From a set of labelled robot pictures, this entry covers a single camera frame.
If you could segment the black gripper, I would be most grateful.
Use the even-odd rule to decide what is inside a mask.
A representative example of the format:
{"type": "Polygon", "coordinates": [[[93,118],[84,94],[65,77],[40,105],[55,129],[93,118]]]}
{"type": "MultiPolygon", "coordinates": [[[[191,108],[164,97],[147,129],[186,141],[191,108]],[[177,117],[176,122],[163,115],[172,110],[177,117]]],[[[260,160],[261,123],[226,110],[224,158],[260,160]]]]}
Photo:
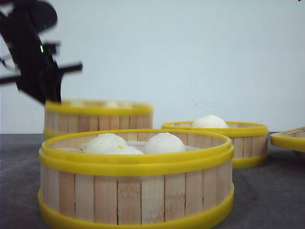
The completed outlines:
{"type": "Polygon", "coordinates": [[[82,63],[58,67],[53,59],[58,43],[42,43],[39,33],[56,25],[55,9],[42,0],[2,0],[12,11],[0,14],[0,34],[19,75],[1,78],[1,84],[15,83],[19,90],[40,103],[61,103],[61,81],[66,73],[82,70],[82,63]]]}

